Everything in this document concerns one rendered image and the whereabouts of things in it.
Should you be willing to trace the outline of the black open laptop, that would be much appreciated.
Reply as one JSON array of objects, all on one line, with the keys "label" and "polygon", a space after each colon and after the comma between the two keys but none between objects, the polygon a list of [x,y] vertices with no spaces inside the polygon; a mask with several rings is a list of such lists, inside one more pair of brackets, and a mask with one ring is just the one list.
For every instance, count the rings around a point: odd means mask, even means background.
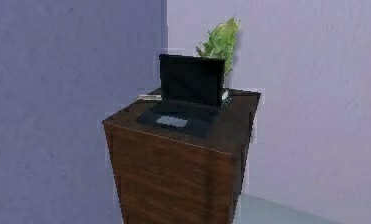
[{"label": "black open laptop", "polygon": [[222,106],[223,59],[161,54],[162,100],[136,121],[205,138]]}]

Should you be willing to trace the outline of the dark brown wooden cabinet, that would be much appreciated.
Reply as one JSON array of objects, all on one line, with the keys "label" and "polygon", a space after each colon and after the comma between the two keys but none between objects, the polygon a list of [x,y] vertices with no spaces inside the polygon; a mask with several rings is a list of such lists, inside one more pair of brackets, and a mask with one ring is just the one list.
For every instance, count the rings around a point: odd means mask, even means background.
[{"label": "dark brown wooden cabinet", "polygon": [[231,93],[204,138],[138,123],[141,100],[103,121],[123,224],[233,224],[261,94]]}]

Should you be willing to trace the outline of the green leafy house plant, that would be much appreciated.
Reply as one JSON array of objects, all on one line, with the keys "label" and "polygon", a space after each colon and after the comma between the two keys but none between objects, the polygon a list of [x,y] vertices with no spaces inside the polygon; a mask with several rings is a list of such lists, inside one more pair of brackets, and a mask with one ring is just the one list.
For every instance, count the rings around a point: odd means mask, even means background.
[{"label": "green leafy house plant", "polygon": [[200,57],[216,58],[225,61],[224,78],[232,71],[232,61],[237,42],[240,20],[231,17],[226,22],[218,24],[208,32],[208,40],[196,47]]}]

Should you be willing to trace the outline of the black remote control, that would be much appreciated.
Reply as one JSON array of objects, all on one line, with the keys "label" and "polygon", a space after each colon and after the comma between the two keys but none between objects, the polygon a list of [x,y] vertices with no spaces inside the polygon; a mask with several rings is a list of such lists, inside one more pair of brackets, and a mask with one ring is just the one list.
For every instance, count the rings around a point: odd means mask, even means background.
[{"label": "black remote control", "polygon": [[229,89],[224,89],[221,97],[222,100],[221,106],[223,108],[227,107],[232,102],[233,99],[234,96],[231,94],[231,91]]}]

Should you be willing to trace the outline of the small grey flat object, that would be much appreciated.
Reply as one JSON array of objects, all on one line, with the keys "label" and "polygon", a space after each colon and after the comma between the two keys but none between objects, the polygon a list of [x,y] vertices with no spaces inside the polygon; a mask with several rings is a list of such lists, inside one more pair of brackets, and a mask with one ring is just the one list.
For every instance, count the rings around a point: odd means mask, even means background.
[{"label": "small grey flat object", "polygon": [[145,101],[161,101],[161,95],[138,95],[137,100],[145,100]]}]

